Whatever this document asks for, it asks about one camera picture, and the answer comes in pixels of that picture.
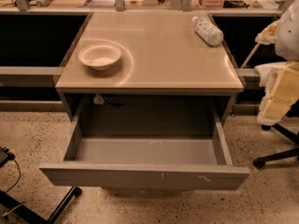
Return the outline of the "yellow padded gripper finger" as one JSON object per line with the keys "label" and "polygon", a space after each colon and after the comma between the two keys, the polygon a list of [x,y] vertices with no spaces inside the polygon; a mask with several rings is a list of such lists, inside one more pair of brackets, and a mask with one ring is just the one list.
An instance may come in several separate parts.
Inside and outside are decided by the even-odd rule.
{"label": "yellow padded gripper finger", "polygon": [[276,33],[278,28],[278,21],[273,21],[267,27],[265,27],[255,37],[255,42],[262,45],[270,45],[276,43]]}
{"label": "yellow padded gripper finger", "polygon": [[272,68],[265,83],[257,120],[272,126],[282,120],[292,105],[299,100],[299,62],[287,62]]}

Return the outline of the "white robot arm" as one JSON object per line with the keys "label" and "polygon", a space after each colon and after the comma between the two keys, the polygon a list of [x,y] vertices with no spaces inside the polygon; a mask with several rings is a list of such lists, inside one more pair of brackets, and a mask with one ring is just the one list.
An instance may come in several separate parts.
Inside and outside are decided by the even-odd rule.
{"label": "white robot arm", "polygon": [[299,100],[299,0],[294,0],[280,19],[264,28],[255,41],[274,44],[276,55],[286,60],[282,67],[270,70],[259,107],[257,120],[272,126]]}

